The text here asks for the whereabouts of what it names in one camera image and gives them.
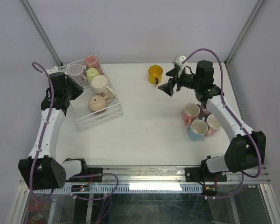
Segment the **mauve purple mug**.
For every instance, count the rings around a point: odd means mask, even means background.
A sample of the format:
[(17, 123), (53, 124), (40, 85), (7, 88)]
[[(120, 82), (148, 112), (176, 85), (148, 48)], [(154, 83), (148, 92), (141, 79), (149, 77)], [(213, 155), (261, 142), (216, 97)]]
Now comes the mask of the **mauve purple mug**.
[(203, 105), (200, 105), (199, 108), (200, 108), (200, 112), (197, 116), (199, 119), (203, 119), (203, 118), (207, 119), (211, 115), (211, 112), (208, 111)]

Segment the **lavender mug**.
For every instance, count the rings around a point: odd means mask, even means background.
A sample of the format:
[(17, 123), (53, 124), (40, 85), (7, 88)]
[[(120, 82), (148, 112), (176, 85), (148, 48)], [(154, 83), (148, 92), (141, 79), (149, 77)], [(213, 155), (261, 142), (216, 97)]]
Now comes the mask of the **lavender mug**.
[(82, 64), (71, 64), (67, 68), (68, 75), (78, 84), (83, 85), (88, 83), (86, 74), (85, 74), (85, 68)]

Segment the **pale yellow mug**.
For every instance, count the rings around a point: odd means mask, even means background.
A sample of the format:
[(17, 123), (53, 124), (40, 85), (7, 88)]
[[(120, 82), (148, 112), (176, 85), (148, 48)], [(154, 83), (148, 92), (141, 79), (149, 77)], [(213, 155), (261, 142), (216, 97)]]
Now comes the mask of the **pale yellow mug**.
[(100, 75), (99, 71), (96, 69), (96, 68), (89, 68), (87, 71), (86, 71), (86, 76), (87, 76), (87, 80), (88, 80), (88, 83), (90, 84), (92, 79), (96, 76)]

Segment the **pink mug white inside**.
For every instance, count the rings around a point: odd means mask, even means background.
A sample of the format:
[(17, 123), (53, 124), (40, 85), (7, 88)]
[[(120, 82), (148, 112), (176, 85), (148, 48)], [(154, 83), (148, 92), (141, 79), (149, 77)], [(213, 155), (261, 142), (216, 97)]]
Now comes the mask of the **pink mug white inside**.
[(190, 125), (199, 115), (200, 108), (197, 104), (188, 103), (185, 105), (183, 112), (182, 112), (182, 120), (185, 122), (186, 125)]

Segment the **beige stoneware mug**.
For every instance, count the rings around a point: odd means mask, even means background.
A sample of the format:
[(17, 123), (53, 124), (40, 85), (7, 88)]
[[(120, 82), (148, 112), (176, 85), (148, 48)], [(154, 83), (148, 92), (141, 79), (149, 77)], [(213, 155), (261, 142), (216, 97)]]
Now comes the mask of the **beige stoneware mug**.
[(88, 100), (88, 108), (91, 112), (103, 113), (106, 111), (107, 104), (112, 100), (110, 95), (95, 95)]

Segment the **pink patterned mug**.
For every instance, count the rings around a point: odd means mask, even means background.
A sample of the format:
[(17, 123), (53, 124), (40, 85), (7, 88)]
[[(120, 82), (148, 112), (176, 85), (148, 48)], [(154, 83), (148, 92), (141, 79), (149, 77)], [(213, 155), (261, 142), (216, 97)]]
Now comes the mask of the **pink patterned mug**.
[(101, 75), (103, 75), (103, 71), (101, 69), (101, 64), (100, 64), (100, 61), (98, 59), (97, 56), (95, 55), (92, 55), (92, 56), (87, 56), (85, 59), (84, 59), (84, 65), (86, 66), (87, 69), (89, 68), (95, 68), (99, 71), (99, 73)]

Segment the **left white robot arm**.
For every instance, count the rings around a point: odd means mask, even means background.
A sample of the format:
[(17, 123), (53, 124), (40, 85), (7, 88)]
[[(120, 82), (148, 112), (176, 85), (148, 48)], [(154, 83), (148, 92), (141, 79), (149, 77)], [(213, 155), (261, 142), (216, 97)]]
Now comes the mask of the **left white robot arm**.
[(31, 190), (60, 189), (72, 176), (84, 181), (89, 174), (80, 160), (73, 160), (65, 167), (56, 161), (57, 139), (70, 101), (78, 98), (84, 89), (63, 72), (52, 73), (49, 78), (50, 87), (41, 103), (42, 118), (35, 144), (28, 158), (18, 164)]

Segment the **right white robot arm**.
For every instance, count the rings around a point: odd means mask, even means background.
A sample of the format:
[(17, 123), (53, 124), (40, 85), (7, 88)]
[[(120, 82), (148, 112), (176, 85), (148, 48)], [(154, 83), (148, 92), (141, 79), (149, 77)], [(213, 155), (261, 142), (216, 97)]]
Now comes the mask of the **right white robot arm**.
[(254, 131), (229, 107), (222, 90), (214, 84), (214, 68), (210, 61), (199, 61), (196, 72), (186, 72), (182, 60), (173, 63), (172, 70), (166, 73), (169, 80), (158, 88), (169, 96), (182, 87), (193, 89), (196, 99), (211, 112), (227, 134), (230, 144), (222, 156), (208, 157), (201, 161), (199, 175), (209, 181), (219, 172), (245, 172), (258, 167), (255, 177), (261, 173), (265, 158), (266, 136), (262, 131)]

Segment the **clear acrylic dish rack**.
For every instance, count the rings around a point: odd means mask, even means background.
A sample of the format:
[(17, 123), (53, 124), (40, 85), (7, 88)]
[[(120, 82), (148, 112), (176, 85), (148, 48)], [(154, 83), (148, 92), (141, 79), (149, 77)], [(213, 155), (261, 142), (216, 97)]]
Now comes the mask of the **clear acrylic dish rack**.
[(94, 64), (79, 60), (63, 65), (59, 70), (71, 77), (84, 90), (70, 103), (78, 130), (86, 130), (107, 119), (123, 115), (121, 103), (99, 60), (95, 60)]

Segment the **green-inside patterned mug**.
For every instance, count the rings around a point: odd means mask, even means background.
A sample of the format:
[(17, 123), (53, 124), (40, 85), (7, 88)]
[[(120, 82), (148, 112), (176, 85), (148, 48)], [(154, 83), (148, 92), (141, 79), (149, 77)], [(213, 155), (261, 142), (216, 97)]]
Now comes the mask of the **green-inside patterned mug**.
[(112, 88), (112, 85), (105, 75), (95, 76), (91, 80), (91, 87), (93, 90), (101, 96), (110, 95), (112, 99), (116, 98), (116, 93)]

